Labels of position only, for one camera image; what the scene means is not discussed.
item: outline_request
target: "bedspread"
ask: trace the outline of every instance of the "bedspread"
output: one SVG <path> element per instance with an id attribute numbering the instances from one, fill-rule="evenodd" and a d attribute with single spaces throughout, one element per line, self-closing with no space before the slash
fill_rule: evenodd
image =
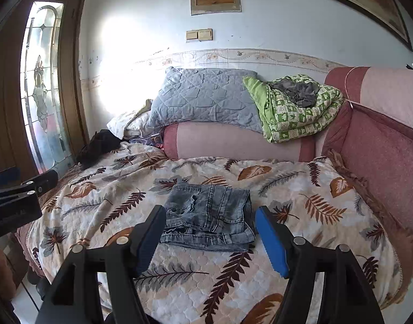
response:
<path id="1" fill-rule="evenodd" d="M 326 157 L 310 163 L 202 157 L 171 161 L 158 148 L 122 143 L 72 179 L 43 206 L 26 245 L 52 280 L 75 244 L 97 248 L 128 235 L 177 182 L 250 189 L 255 210 L 266 205 L 277 223 L 316 246 L 350 246 L 378 303 L 401 287 L 402 270 L 381 223 Z M 103 310 L 111 310 L 105 274 L 98 274 Z M 246 252 L 207 252 L 159 244 L 149 269 L 134 280 L 145 312 L 161 323 L 268 323 L 287 280 L 274 272 L 259 236 Z M 315 323 L 322 276 L 308 323 Z"/>

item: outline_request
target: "metal screw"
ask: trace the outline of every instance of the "metal screw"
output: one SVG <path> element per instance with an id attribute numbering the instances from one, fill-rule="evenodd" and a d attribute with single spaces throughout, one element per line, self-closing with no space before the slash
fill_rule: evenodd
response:
<path id="1" fill-rule="evenodd" d="M 128 237 L 126 236 L 120 236 L 119 238 L 117 238 L 116 243 L 118 245 L 124 245 L 128 242 Z"/>
<path id="2" fill-rule="evenodd" d="M 339 249 L 340 249 L 340 251 L 342 251 L 342 252 L 349 252 L 349 251 L 350 251 L 350 247 L 349 247 L 348 245 L 346 245 L 346 244 L 341 244 L 341 245 L 339 246 Z"/>
<path id="3" fill-rule="evenodd" d="M 82 250 L 83 250 L 83 246 L 82 246 L 82 245 L 74 245 L 73 248 L 72 248 L 72 251 L 73 251 L 74 253 L 82 252 Z"/>
<path id="4" fill-rule="evenodd" d="M 301 236 L 297 236 L 293 239 L 293 242 L 296 243 L 297 245 L 303 245 L 305 244 L 305 239 L 302 238 Z"/>

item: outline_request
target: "green checkered blanket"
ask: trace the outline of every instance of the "green checkered blanket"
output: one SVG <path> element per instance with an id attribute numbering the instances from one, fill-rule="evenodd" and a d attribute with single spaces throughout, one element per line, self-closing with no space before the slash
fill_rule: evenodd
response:
<path id="1" fill-rule="evenodd" d="M 286 78 L 294 82 L 315 82 L 304 74 Z M 344 100 L 339 89 L 318 84 L 316 105 L 300 108 L 280 90 L 271 89 L 268 84 L 254 77 L 245 77 L 244 85 L 259 109 L 263 136 L 269 142 L 282 143 L 320 132 L 333 121 Z"/>

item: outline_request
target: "white floor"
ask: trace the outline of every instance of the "white floor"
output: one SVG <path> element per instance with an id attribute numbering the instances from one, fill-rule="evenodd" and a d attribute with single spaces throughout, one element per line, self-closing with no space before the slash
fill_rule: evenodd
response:
<path id="1" fill-rule="evenodd" d="M 38 308 L 41 307 L 43 301 L 35 290 L 35 285 L 28 282 L 26 277 L 23 279 L 25 284 Z M 31 298 L 26 293 L 22 285 L 19 286 L 16 297 L 12 301 L 15 308 L 15 313 L 19 317 L 22 324 L 34 324 L 37 318 L 37 309 L 32 303 Z M 382 311 L 385 324 L 404 324 L 413 311 L 413 281 L 410 284 L 409 291 L 404 298 L 404 301 L 399 305 L 391 305 Z"/>

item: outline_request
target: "crumpled dark clothing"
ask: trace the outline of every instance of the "crumpled dark clothing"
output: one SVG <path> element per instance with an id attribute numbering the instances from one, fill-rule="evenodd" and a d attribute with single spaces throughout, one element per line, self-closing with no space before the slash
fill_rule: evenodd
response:
<path id="1" fill-rule="evenodd" d="M 160 242 L 203 251 L 247 251 L 255 240 L 250 190 L 176 184 Z"/>
<path id="2" fill-rule="evenodd" d="M 285 93 L 290 101 L 298 107 L 312 107 L 316 104 L 319 87 L 316 83 L 295 83 L 291 79 L 284 77 L 279 82 L 267 82 L 267 84 L 276 90 Z"/>

